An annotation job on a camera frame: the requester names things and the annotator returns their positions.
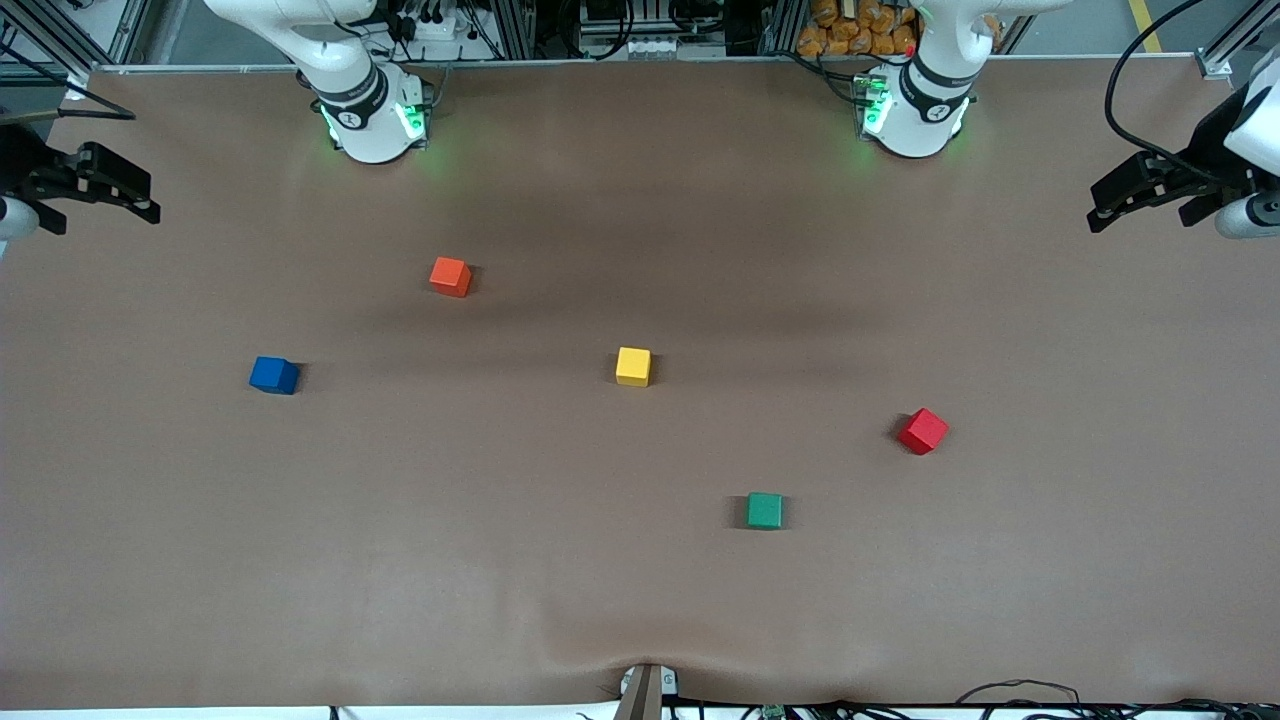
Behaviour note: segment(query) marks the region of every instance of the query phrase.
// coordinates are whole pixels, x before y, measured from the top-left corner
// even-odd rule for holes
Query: brown table
[[[69,206],[0,263],[0,705],[588,701],[640,660],[733,701],[1275,700],[1280,249],[1088,233],[1108,69],[993,63],[927,161],[785,64],[465,70],[389,167],[285,74],[96,78],[140,120],[52,142],[165,215]],[[1139,60],[1121,117],[1180,146],[1224,92]],[[608,382],[625,343],[654,387]],[[735,529],[750,491],[787,530]]]

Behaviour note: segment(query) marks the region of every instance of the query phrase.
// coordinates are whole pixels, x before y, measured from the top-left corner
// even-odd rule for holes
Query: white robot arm
[[[969,106],[969,88],[991,56],[993,38],[983,15],[1047,13],[1071,0],[911,0],[924,18],[915,55],[870,72],[882,78],[877,110],[863,131],[888,151],[925,158],[942,150]]]
[[[375,0],[205,0],[209,9],[276,46],[320,96],[338,146],[361,163],[387,163],[426,140],[424,83],[376,64],[358,37],[323,37],[372,14]]]
[[[1210,215],[1233,240],[1280,237],[1280,47],[1256,65],[1249,83],[1204,117],[1179,163],[1142,150],[1093,184],[1089,228],[1175,200],[1183,225]],[[1204,177],[1188,172],[1190,165]]]

